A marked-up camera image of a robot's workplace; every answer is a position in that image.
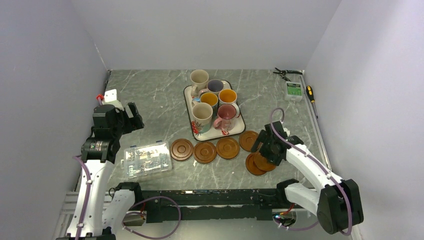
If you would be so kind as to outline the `brown wooden coaster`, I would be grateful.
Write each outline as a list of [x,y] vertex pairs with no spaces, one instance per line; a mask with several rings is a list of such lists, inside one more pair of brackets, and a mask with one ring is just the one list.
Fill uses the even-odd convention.
[[217,154],[226,160],[235,158],[240,152],[239,143],[232,137],[225,137],[216,143]]
[[194,146],[193,149],[194,159],[200,164],[209,164],[217,156],[217,150],[213,143],[199,142]]
[[252,130],[247,130],[247,131],[243,132],[239,136],[240,147],[247,152],[251,152],[251,149],[252,149],[255,141],[257,140],[258,136],[259,136],[259,134],[255,131],[252,131]]
[[251,173],[254,176],[262,176],[262,175],[266,174],[267,171],[261,170],[256,166],[256,164],[254,162],[254,156],[255,156],[254,153],[250,153],[247,156],[247,158],[245,160],[246,169],[248,170],[249,173]]
[[188,160],[194,151],[193,144],[185,138],[175,140],[170,147],[170,155],[176,161]]
[[253,162],[262,171],[270,172],[276,168],[274,164],[269,163],[259,152],[253,154]]

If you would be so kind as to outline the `clear plastic parts box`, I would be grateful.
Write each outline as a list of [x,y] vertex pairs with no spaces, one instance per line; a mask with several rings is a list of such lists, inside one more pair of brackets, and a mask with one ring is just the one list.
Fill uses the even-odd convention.
[[121,164],[129,178],[145,177],[173,169],[169,144],[164,141],[126,148]]

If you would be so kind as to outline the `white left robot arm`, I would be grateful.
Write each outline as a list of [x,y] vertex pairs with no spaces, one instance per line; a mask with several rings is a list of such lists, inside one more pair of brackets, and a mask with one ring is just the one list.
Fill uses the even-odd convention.
[[127,105],[132,117],[117,104],[103,104],[93,110],[90,136],[81,146],[81,154],[75,156],[81,165],[81,185],[64,240],[114,240],[127,211],[137,210],[144,203],[139,183],[122,182],[115,188],[112,202],[104,207],[122,135],[144,128],[135,103]]

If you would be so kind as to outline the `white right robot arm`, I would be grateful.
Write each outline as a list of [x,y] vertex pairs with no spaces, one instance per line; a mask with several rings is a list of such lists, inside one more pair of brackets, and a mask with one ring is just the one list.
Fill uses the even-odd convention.
[[358,184],[343,179],[320,162],[296,135],[288,136],[280,121],[268,123],[259,132],[251,150],[266,163],[279,166],[289,162],[312,184],[305,187],[292,178],[277,184],[275,200],[282,207],[301,206],[317,217],[328,233],[349,234],[364,221]]

